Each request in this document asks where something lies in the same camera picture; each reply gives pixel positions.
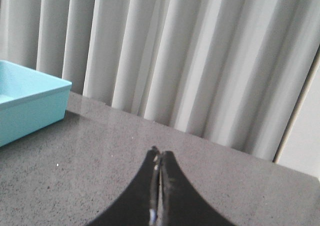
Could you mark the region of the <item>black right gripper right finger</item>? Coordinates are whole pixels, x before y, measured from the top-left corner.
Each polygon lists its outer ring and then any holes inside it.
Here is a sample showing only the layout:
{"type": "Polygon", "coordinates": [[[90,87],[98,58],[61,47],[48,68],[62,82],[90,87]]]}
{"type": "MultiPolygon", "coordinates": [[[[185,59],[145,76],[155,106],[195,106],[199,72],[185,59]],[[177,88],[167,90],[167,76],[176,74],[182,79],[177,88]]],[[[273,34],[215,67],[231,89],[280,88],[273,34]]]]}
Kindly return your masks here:
{"type": "Polygon", "coordinates": [[[161,175],[163,225],[233,225],[196,191],[171,151],[162,154],[161,175]]]}

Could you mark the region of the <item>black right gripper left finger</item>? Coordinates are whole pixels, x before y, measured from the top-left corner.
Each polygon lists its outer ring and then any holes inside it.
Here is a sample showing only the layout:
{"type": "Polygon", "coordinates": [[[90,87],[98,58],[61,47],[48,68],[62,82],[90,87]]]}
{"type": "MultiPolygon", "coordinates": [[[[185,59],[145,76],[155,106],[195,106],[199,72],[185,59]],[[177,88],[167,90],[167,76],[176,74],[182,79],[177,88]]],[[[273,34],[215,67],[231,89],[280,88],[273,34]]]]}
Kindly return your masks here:
{"type": "Polygon", "coordinates": [[[156,225],[159,185],[160,151],[153,146],[127,188],[89,225],[156,225]]]}

